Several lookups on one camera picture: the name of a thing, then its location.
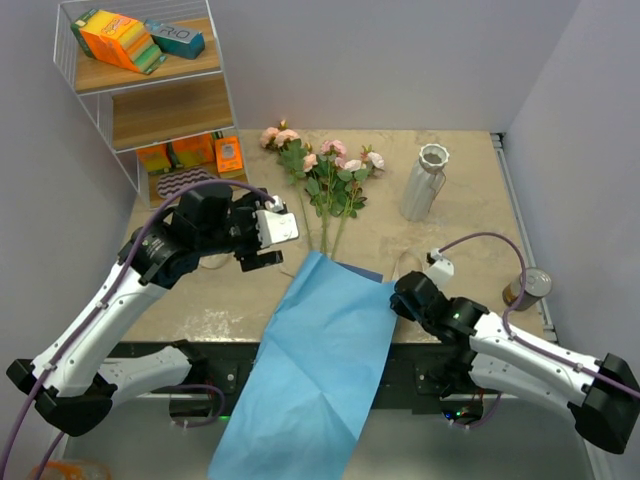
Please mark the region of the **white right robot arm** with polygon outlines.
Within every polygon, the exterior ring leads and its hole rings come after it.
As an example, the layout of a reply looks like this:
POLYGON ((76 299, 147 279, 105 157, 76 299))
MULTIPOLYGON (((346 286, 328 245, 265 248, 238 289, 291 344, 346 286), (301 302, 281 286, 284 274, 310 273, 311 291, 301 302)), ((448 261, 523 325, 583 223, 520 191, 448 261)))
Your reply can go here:
POLYGON ((531 335, 468 298, 447 298, 421 272, 397 281, 390 306, 451 347, 451 356, 425 374, 442 396, 471 389, 512 395, 572 419, 594 446, 625 452, 639 419, 639 383, 624 359, 580 354, 531 335))

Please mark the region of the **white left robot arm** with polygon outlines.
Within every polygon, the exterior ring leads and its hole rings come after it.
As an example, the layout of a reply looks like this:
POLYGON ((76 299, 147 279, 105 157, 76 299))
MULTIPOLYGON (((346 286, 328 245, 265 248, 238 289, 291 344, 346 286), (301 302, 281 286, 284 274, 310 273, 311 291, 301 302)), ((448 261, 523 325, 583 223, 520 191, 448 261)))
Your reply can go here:
POLYGON ((129 328, 202 258, 231 254, 244 272, 283 260, 297 239, 293 213, 278 196, 250 188, 235 199, 224 183, 203 183, 159 207, 135 230, 100 290, 65 332, 34 359, 17 359, 8 378, 31 396, 50 425, 82 436, 120 404, 158 389, 196 392, 209 362, 186 340, 137 358, 111 353, 129 328))

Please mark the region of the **blue wrapping paper sheet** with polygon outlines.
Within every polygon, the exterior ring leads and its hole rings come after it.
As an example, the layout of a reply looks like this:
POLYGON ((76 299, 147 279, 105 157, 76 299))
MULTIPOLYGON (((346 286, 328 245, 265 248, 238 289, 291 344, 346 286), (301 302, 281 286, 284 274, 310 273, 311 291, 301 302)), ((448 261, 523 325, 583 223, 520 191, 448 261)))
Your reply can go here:
POLYGON ((264 330, 208 478, 342 478, 388 356, 392 292, 307 256, 264 330))

